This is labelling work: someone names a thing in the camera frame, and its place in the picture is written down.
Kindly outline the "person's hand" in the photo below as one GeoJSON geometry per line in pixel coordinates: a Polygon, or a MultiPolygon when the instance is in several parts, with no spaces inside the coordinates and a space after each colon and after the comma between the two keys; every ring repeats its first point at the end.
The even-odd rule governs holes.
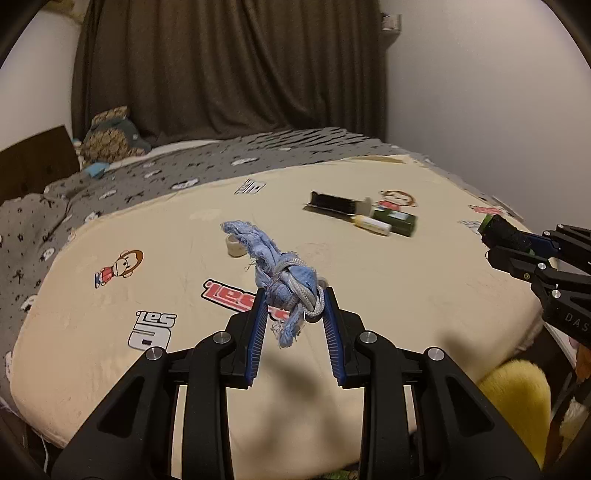
{"type": "Polygon", "coordinates": [[[572,338],[569,342],[577,351],[575,366],[577,379],[585,381],[591,376],[591,350],[572,338]]]}

